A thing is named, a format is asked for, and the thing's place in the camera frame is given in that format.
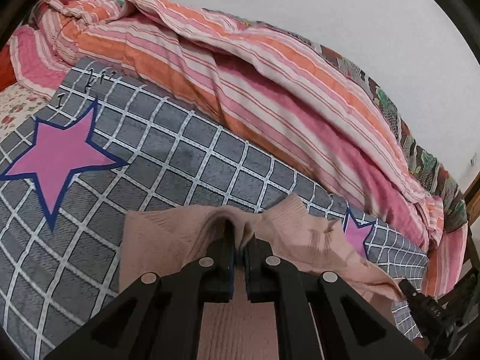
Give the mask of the pink knit sweater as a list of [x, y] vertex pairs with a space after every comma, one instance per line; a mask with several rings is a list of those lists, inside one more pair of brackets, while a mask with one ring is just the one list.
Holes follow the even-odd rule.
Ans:
[[[227, 223], [233, 225], [238, 251], [255, 237], [301, 272], [336, 272], [388, 322], [395, 321], [392, 305], [403, 298], [397, 283], [356, 251], [341, 221], [309, 214], [295, 194], [258, 214], [229, 205], [129, 211], [121, 243], [120, 291], [146, 272], [158, 276], [179, 272], [205, 255]], [[230, 303], [204, 308], [199, 359], [278, 359], [273, 305], [247, 300], [242, 271], [236, 272], [234, 284]]]

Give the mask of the wooden bed footboard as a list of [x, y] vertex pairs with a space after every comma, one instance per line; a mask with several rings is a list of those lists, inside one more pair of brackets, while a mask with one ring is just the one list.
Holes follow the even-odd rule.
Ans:
[[441, 297], [450, 292], [461, 277], [468, 251], [471, 225], [479, 219], [479, 180], [463, 194], [456, 181], [449, 176], [439, 178], [435, 194], [442, 200], [443, 230], [437, 249], [430, 257], [430, 294]]

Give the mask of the multicolour patterned blanket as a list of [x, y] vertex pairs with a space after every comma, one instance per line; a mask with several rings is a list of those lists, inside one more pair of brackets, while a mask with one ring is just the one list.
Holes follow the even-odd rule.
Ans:
[[245, 28], [266, 27], [295, 38], [310, 47], [344, 76], [363, 88], [390, 126], [396, 141], [399, 142], [403, 155], [407, 160], [409, 172], [428, 193], [442, 199], [444, 230], [447, 233], [452, 233], [462, 225], [467, 224], [467, 208], [459, 184], [437, 157], [417, 143], [408, 125], [402, 119], [397, 106], [370, 75], [333, 49], [311, 41], [297, 33], [275, 27], [264, 21], [244, 18], [241, 18], [239, 21]]

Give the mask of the grey checkered star bedsheet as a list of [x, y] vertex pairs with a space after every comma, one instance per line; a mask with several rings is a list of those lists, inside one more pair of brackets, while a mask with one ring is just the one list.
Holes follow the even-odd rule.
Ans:
[[53, 228], [32, 180], [1, 183], [1, 326], [22, 358], [42, 359], [117, 295], [130, 210], [203, 204], [259, 212], [297, 194], [313, 215], [357, 222], [368, 232], [368, 259], [421, 286], [425, 253], [388, 224], [171, 94], [89, 58], [66, 75], [51, 103], [1, 140], [1, 166], [30, 147], [38, 119], [66, 126], [92, 102], [93, 142], [126, 166], [75, 175]]

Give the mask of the pink orange striped quilt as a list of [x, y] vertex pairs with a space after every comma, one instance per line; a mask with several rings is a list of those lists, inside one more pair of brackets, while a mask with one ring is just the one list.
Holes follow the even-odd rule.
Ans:
[[90, 57], [195, 105], [427, 252], [431, 295], [441, 198], [409, 172], [363, 88], [304, 43], [240, 19], [168, 0], [45, 0], [37, 26], [7, 45], [16, 80], [45, 98]]

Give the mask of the floral white bedsheet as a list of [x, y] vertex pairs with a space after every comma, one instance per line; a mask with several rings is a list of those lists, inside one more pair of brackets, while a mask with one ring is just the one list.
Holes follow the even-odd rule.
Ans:
[[18, 128], [27, 118], [49, 102], [19, 83], [8, 86], [0, 95], [0, 138]]

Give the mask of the red pillow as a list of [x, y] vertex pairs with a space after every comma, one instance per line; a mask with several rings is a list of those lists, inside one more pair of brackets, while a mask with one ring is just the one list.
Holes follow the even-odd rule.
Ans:
[[5, 45], [0, 53], [0, 91], [16, 83], [16, 75], [11, 64], [10, 48]]

